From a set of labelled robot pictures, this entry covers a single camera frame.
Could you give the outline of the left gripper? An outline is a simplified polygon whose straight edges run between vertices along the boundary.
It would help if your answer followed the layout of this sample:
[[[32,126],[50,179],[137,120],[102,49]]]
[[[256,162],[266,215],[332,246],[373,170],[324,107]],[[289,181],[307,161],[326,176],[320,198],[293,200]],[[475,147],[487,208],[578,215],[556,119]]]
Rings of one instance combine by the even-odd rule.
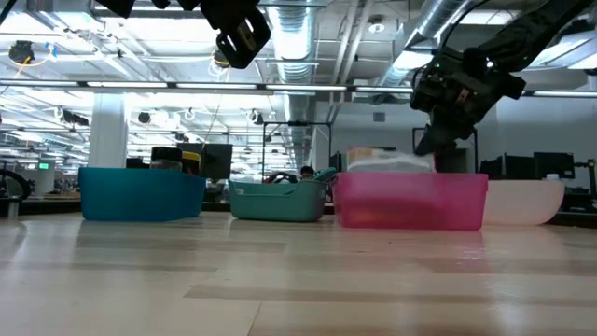
[[[259,0],[201,0],[200,10],[213,29],[224,31],[247,19],[258,3]]]

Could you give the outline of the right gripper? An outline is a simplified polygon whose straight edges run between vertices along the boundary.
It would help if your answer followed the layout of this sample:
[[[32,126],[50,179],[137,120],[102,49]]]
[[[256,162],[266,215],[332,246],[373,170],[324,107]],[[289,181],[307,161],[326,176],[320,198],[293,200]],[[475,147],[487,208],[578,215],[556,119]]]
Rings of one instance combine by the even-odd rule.
[[[518,99],[526,82],[470,49],[442,48],[425,66],[413,88],[410,107],[429,115],[414,154],[426,156],[455,149],[456,139],[473,133],[503,97]]]

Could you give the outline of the translucent orange plastic bowl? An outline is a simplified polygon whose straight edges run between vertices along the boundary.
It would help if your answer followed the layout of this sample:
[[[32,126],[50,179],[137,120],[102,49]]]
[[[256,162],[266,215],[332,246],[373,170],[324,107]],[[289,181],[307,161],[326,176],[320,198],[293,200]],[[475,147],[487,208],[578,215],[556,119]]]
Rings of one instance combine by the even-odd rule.
[[[484,225],[536,226],[559,211],[565,192],[560,181],[492,180],[484,208]]]

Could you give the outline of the red rectangular plastic tray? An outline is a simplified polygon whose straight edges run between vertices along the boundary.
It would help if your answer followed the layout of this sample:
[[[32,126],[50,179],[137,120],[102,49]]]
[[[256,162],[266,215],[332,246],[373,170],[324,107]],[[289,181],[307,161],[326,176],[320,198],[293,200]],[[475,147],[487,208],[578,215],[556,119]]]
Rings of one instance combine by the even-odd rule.
[[[341,173],[333,183],[338,223],[350,229],[478,231],[488,176],[465,173]]]

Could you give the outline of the black computer monitor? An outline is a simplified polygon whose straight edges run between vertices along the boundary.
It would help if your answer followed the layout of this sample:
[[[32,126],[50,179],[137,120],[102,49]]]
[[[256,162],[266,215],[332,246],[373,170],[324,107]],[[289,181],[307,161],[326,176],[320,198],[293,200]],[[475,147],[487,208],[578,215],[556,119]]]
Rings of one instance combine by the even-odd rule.
[[[510,180],[534,180],[535,159],[533,157],[505,154],[504,177]]]
[[[539,178],[555,174],[559,178],[575,179],[575,160],[571,153],[535,152],[535,176]]]
[[[503,166],[503,157],[499,156],[494,160],[482,161],[479,166],[479,172],[487,175],[490,180],[499,180],[504,176]]]

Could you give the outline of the large black monitor back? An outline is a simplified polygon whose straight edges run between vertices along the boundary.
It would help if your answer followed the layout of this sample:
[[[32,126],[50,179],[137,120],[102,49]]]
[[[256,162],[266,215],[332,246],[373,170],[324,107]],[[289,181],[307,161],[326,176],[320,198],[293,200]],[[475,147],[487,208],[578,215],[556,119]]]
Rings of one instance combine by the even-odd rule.
[[[177,147],[200,156],[199,176],[208,178],[213,182],[229,179],[233,145],[179,143]]]

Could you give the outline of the dark curved background object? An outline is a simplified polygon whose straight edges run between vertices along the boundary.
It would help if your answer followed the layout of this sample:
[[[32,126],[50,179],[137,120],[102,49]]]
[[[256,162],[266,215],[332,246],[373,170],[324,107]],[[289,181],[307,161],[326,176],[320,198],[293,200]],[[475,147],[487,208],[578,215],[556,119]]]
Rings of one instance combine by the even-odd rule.
[[[299,179],[296,175],[286,173],[286,172],[276,172],[266,178],[266,184],[280,184],[283,182],[287,182],[290,184],[296,184],[299,182]]]

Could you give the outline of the small teal plastic basket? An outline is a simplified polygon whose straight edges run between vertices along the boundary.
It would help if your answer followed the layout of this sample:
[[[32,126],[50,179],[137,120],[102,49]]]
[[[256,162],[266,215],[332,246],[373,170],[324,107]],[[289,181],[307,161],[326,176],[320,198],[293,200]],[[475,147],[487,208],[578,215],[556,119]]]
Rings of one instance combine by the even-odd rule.
[[[313,179],[296,184],[230,181],[230,212],[245,220],[314,222],[324,214],[326,188]]]

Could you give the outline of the white pillar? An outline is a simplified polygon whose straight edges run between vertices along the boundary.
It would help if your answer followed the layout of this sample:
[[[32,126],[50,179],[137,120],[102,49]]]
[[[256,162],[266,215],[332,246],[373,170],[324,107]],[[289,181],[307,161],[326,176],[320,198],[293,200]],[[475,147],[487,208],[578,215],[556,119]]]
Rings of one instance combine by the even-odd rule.
[[[130,112],[122,93],[95,93],[90,123],[90,167],[124,168]]]

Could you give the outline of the blue rectangular plastic bin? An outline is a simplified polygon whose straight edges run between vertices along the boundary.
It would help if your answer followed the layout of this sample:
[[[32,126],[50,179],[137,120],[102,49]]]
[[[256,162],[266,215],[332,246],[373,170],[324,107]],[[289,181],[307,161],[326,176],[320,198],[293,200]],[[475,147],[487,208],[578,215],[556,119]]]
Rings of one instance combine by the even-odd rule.
[[[206,179],[160,169],[78,171],[83,217],[91,221],[172,221],[201,213]]]

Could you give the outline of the black round chair back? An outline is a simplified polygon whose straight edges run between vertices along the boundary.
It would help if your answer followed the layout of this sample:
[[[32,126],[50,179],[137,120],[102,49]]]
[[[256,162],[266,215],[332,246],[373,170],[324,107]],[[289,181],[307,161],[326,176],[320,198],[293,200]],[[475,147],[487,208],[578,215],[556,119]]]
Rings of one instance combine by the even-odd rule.
[[[0,218],[16,218],[21,204],[31,193],[31,186],[25,178],[0,168]]]

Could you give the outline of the corrugated silver ventilation duct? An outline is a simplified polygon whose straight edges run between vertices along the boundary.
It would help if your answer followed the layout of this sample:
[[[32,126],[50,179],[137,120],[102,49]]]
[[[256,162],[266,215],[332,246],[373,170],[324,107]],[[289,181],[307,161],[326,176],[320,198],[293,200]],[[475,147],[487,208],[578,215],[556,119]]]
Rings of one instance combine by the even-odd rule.
[[[278,63],[278,78],[282,84],[311,84],[313,65],[312,42],[314,12],[309,7],[268,7],[272,27],[272,43]],[[284,109],[287,121],[307,121],[312,116],[312,97],[305,94],[287,94]],[[309,157],[311,140],[305,139],[305,127],[290,127],[290,145],[293,163],[300,170]]]

